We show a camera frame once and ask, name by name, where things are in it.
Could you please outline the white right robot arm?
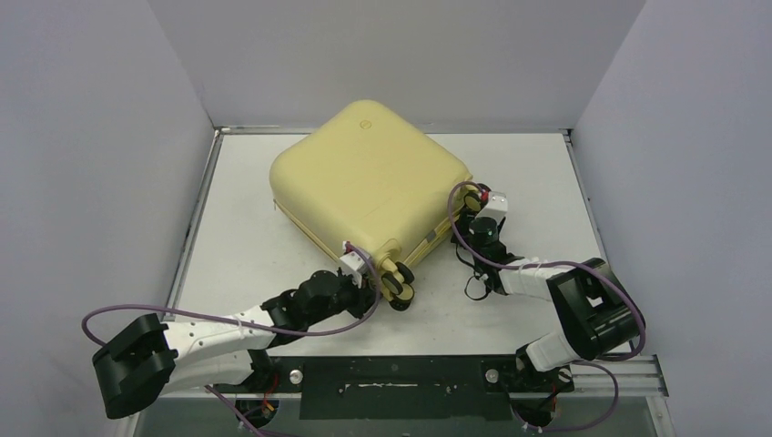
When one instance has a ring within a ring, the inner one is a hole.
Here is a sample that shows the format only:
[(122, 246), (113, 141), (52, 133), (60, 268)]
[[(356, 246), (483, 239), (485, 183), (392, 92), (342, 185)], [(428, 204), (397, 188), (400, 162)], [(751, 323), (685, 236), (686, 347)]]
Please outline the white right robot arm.
[(578, 263), (517, 257), (500, 240), (502, 225), (464, 211), (452, 223), (452, 242), (471, 255), (467, 264), (484, 287), (483, 299), (521, 296), (554, 307), (558, 328), (515, 353), (515, 377), (524, 388), (540, 388), (552, 370), (575, 361), (608, 361), (613, 349), (645, 338), (640, 309), (603, 259)]

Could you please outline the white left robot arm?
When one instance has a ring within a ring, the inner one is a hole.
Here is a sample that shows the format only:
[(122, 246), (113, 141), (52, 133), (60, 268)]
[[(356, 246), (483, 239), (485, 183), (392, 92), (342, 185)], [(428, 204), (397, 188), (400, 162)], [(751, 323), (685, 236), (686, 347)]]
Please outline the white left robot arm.
[(377, 302), (367, 279), (319, 270), (296, 289), (228, 316), (184, 311), (185, 320), (164, 322), (161, 308), (145, 306), (92, 358), (106, 416), (125, 418), (162, 394), (208, 384), (261, 391), (272, 378), (263, 351), (310, 337), (311, 326), (342, 312), (363, 322)]

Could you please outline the yellow suitcase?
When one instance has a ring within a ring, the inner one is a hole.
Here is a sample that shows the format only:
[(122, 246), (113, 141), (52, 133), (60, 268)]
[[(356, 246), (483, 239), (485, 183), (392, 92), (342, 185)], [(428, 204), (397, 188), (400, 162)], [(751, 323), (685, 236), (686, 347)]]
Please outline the yellow suitcase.
[(371, 257), (383, 297), (407, 310), (413, 269), (447, 238), (472, 173), (453, 153), (374, 100), (359, 100), (269, 169), (275, 206), (331, 259), (351, 243)]

